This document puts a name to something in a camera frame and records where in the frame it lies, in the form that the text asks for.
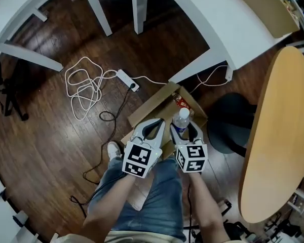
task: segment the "person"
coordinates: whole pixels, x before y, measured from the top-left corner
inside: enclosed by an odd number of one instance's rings
[[[79,234],[58,238],[54,243],[185,242],[182,216],[182,184],[174,156],[157,163],[155,177],[140,211],[126,202],[137,177],[122,175],[123,160],[116,142],[107,146],[110,162],[88,216]],[[199,173],[189,173],[191,201],[204,242],[229,241],[222,215]]]

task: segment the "human arm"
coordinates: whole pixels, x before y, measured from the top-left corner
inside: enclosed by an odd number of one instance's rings
[[[108,193],[95,204],[85,219],[79,235],[96,243],[104,242],[116,223],[135,180],[136,177],[132,175],[118,180]]]
[[[221,212],[199,173],[189,173],[192,207],[197,216],[202,238],[207,243],[229,241]]]

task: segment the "white cable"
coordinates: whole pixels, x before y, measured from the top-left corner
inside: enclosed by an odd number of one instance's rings
[[[198,80],[200,81],[200,83],[198,84],[198,86],[196,86],[195,88],[194,88],[194,90],[192,90],[191,92],[190,92],[190,94],[193,92],[193,91],[195,91],[200,85],[205,85],[205,86],[207,86],[207,87],[219,87],[219,86],[223,86],[223,85],[226,85],[229,81],[227,80],[225,83],[222,83],[222,84],[219,84],[219,85],[208,85],[208,84],[206,84],[207,83],[207,81],[209,80],[209,78],[212,76],[212,74],[218,69],[218,68],[220,68],[220,67],[227,67],[226,65],[221,65],[221,66],[218,66],[217,68],[215,68],[214,70],[213,70],[213,72],[208,76],[208,78],[206,79],[206,81],[201,81],[201,79],[199,78],[199,76],[198,76],[198,74],[197,74],[197,77],[198,77]]]
[[[74,67],[76,67],[81,60],[83,59],[88,59],[92,64],[94,64],[95,66],[97,66],[100,70],[101,70],[101,75],[100,76],[97,76],[96,78],[94,79],[91,79],[88,72],[81,68],[81,69],[78,69],[78,70],[75,70],[74,72],[72,72],[68,78],[67,77],[67,73],[73,69]],[[87,74],[87,79],[81,81],[81,82],[78,82],[78,83],[71,83],[70,82],[70,78],[72,76],[74,76],[76,73],[80,72],[80,71],[84,71],[86,74]],[[90,109],[98,102],[100,101],[101,97],[102,97],[102,93],[101,93],[101,83],[104,79],[111,79],[111,78],[114,78],[114,77],[117,77],[116,75],[113,75],[113,76],[109,76],[109,77],[105,77],[105,75],[107,73],[110,73],[110,72],[113,72],[113,73],[117,73],[117,71],[115,70],[108,70],[106,72],[103,71],[102,67],[99,66],[98,64],[94,63],[90,58],[88,57],[82,57],[74,66],[72,66],[71,68],[69,68],[66,72],[65,72],[65,75],[64,75],[64,80],[65,80],[65,86],[66,86],[66,93],[67,93],[67,96],[71,98],[71,108],[72,108],[72,112],[73,112],[73,115],[74,117],[77,119],[77,120],[84,120],[84,118],[86,118],[86,116],[88,115],[88,112],[90,111]],[[155,84],[160,84],[160,85],[166,85],[166,83],[161,83],[161,82],[155,82],[151,79],[149,79],[147,76],[143,75],[143,76],[139,76],[139,77],[135,77],[135,78],[132,78],[132,79],[138,79],[138,78],[146,78],[147,80],[149,80],[150,82],[152,83],[155,83]],[[71,95],[69,93],[69,90],[68,90],[68,86],[79,86],[77,88],[77,92],[75,92],[73,95]],[[80,93],[86,89],[91,89],[92,93],[91,93],[91,98],[88,98],[88,97],[85,97],[85,96],[81,96]],[[75,114],[74,112],[74,107],[73,107],[73,100],[74,98],[78,98],[79,100],[79,103],[80,103],[80,106],[82,108],[82,110],[85,112],[84,116],[82,118],[78,118],[77,115]],[[86,100],[86,101],[89,101],[89,106],[87,108],[85,108],[82,104],[82,100]]]

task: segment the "person's right arm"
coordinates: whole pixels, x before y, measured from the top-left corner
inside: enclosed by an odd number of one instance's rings
[[[202,238],[207,243],[229,241],[223,218],[216,201],[210,194],[199,173],[189,173],[191,181],[191,202],[201,230]]]

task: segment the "power outlet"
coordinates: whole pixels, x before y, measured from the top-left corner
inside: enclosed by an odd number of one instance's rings
[[[132,78],[130,78],[124,71],[122,71],[121,69],[119,69],[117,71],[116,76],[118,76],[119,79],[121,81],[123,81],[124,84],[126,84],[128,87],[131,87],[131,84],[134,84],[135,87],[132,88],[133,92],[136,92],[140,88],[140,86]]]
[[[230,82],[232,80],[232,77],[233,77],[233,70],[230,68],[230,66],[227,66],[225,79],[228,82]]]

